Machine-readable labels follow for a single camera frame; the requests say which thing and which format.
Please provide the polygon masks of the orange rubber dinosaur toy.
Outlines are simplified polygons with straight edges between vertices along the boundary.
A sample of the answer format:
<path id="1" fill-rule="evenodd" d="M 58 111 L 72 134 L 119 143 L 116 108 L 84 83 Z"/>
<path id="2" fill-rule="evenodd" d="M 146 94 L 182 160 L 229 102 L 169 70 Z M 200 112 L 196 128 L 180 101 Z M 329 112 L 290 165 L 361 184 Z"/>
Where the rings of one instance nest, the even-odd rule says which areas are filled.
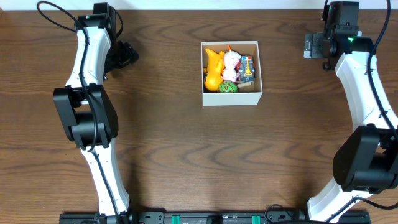
<path id="1" fill-rule="evenodd" d="M 217 91 L 219 85 L 223 82 L 221 73 L 224 69 L 224 51 L 216 53 L 214 50 L 206 49 L 208 55 L 208 65 L 206 68 L 206 77 L 204 85 L 209 91 Z"/>

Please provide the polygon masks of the wooden pig rattle drum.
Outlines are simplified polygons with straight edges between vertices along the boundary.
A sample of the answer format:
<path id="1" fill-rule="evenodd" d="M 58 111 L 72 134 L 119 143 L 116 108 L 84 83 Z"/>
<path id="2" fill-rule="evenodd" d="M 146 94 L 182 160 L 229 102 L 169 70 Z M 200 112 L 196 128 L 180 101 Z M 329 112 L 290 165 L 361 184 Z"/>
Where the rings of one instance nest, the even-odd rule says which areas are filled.
<path id="1" fill-rule="evenodd" d="M 244 87 L 251 86 L 251 85 L 252 85 L 252 82 L 244 82 L 244 83 L 236 84 L 237 88 L 244 88 Z"/>

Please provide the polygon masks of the green number ball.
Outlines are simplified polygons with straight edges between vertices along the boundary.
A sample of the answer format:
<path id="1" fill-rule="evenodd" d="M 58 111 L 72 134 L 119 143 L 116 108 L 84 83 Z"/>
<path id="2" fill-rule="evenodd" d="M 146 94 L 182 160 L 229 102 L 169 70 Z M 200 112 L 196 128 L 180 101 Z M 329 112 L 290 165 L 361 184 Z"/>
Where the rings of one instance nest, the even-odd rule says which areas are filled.
<path id="1" fill-rule="evenodd" d="M 238 88 L 236 84 L 232 81 L 223 81 L 220 83 L 217 89 L 218 93 L 237 93 Z"/>

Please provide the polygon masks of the white pink chicken toy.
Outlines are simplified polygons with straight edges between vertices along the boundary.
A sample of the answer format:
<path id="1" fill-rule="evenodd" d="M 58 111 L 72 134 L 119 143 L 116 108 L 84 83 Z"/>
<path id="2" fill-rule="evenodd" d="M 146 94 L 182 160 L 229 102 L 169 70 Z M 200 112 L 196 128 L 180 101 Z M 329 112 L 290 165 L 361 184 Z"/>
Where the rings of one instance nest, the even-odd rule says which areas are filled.
<path id="1" fill-rule="evenodd" d="M 222 79 L 224 81 L 235 82 L 239 73 L 236 71 L 236 66 L 240 63 L 241 55 L 233 51 L 228 45 L 228 51 L 224 55 L 224 70 L 222 71 Z"/>

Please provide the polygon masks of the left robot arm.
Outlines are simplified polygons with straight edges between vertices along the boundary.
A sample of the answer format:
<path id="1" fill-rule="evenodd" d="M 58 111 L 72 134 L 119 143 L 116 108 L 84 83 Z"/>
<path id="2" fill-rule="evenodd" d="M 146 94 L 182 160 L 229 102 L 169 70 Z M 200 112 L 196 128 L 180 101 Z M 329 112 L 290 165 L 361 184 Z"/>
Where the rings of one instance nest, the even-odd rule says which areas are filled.
<path id="1" fill-rule="evenodd" d="M 121 16 L 110 5 L 95 4 L 92 14 L 75 19 L 78 48 L 70 78 L 53 92 L 53 101 L 69 141 L 90 168 L 99 200 L 98 213 L 82 223 L 132 223 L 130 198 L 116 158 L 118 116 L 103 82 L 106 74 L 139 59 L 118 37 Z"/>

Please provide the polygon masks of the white cardboard box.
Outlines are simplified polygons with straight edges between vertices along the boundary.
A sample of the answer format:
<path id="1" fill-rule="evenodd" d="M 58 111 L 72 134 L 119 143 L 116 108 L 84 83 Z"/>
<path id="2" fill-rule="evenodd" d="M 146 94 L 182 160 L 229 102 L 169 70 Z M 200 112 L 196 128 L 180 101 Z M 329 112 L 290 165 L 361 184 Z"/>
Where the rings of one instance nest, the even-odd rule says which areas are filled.
<path id="1" fill-rule="evenodd" d="M 237 93 L 218 93 L 217 91 L 209 91 L 204 85 L 206 77 L 206 68 L 208 65 L 208 55 L 206 49 L 214 50 L 216 53 L 228 51 L 228 45 L 231 49 L 241 56 L 252 56 L 255 67 L 255 81 L 251 86 L 238 88 Z M 201 43 L 201 63 L 202 69 L 202 97 L 204 106 L 228 106 L 228 105 L 256 105 L 262 95 L 262 75 L 261 63 L 259 56 L 259 47 L 257 41 L 229 41 L 229 42 L 203 42 Z"/>

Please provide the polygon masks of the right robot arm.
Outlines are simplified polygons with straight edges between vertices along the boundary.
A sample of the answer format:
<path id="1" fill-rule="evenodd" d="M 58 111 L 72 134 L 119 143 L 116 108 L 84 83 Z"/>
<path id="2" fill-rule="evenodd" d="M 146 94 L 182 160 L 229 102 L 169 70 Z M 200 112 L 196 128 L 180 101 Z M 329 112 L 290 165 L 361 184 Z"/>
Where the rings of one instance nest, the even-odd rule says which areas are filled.
<path id="1" fill-rule="evenodd" d="M 351 113 L 353 132 L 333 158 L 333 177 L 307 202 L 309 220 L 337 223 L 358 201 L 397 187 L 397 115 L 370 38 L 307 34 L 304 57 L 327 60 L 324 68 L 335 71 Z"/>

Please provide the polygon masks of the red grey toy car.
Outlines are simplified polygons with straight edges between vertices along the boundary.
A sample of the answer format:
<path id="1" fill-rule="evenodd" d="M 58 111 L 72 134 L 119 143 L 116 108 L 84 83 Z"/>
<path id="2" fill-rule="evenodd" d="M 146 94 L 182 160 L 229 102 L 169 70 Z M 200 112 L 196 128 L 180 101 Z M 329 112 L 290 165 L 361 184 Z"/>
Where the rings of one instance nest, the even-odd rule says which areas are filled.
<path id="1" fill-rule="evenodd" d="M 255 81 L 255 67 L 252 56 L 242 56 L 238 64 L 239 81 L 241 83 Z"/>

